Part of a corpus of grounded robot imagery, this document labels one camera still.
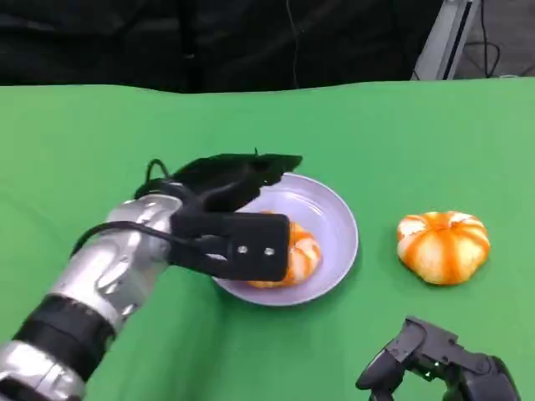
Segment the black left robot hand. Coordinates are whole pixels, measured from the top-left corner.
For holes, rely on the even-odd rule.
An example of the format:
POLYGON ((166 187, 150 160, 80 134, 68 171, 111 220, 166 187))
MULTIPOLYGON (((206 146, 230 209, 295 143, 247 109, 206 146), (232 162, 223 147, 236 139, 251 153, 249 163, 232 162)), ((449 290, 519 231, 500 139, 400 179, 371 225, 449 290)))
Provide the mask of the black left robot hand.
POLYGON ((193 160, 171 174, 161 160, 154 159, 135 198, 168 195, 201 211, 234 212, 259 197, 264 186, 277 184, 302 160, 301 155, 220 154, 193 160))

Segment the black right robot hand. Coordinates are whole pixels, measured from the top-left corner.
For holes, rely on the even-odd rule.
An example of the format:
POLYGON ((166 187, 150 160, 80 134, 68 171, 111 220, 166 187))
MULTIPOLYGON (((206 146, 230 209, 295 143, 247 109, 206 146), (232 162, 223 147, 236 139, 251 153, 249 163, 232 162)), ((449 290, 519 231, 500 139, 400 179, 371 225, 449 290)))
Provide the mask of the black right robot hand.
POLYGON ((370 400, 392 400, 405 373, 446 385, 444 400, 519 400, 507 365, 498 357, 473 353, 458 336, 417 317, 407 317, 358 377, 355 387, 369 390, 370 400))

